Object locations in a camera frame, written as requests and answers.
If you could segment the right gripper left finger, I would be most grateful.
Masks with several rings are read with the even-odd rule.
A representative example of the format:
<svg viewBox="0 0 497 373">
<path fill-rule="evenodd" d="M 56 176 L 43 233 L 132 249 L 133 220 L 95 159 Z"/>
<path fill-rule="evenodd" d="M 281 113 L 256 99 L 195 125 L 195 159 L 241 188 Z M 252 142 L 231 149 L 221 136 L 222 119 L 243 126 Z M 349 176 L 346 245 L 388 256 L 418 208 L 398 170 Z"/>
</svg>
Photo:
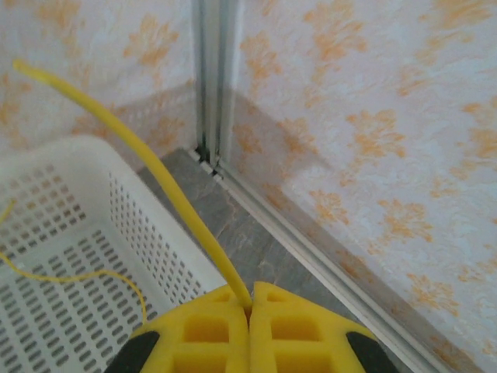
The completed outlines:
<svg viewBox="0 0 497 373">
<path fill-rule="evenodd" d="M 111 372 L 248 372 L 249 324 L 229 286 L 184 303 L 132 333 Z"/>
</svg>

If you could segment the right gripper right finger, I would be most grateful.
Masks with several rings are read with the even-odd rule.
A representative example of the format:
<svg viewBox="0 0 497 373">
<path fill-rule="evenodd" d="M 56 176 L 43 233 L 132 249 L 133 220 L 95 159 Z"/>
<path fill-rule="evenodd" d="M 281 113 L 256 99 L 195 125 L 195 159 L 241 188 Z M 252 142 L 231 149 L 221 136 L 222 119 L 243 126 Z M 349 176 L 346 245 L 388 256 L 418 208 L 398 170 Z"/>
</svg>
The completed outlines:
<svg viewBox="0 0 497 373">
<path fill-rule="evenodd" d="M 289 291 L 254 285 L 251 372 L 392 372 L 372 332 Z"/>
</svg>

